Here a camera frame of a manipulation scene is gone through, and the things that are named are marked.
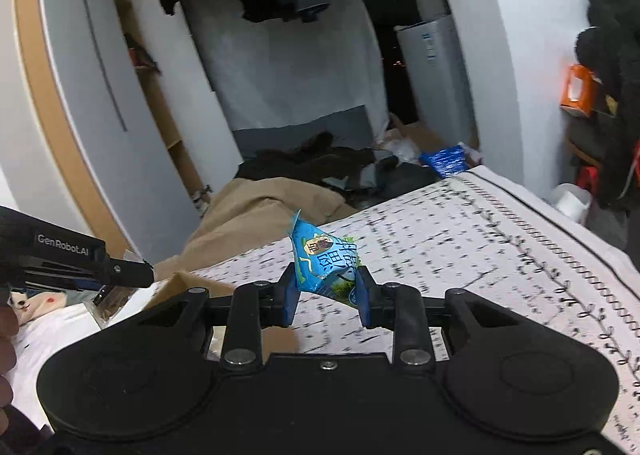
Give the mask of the person's left hand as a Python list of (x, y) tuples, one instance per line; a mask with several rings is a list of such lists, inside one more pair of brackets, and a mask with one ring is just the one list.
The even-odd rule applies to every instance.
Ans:
[(9, 405), (13, 399), (13, 391), (6, 375), (15, 366), (16, 354), (13, 338), (17, 335), (20, 324), (9, 305), (2, 305), (0, 312), (0, 373), (1, 373), (1, 406)]

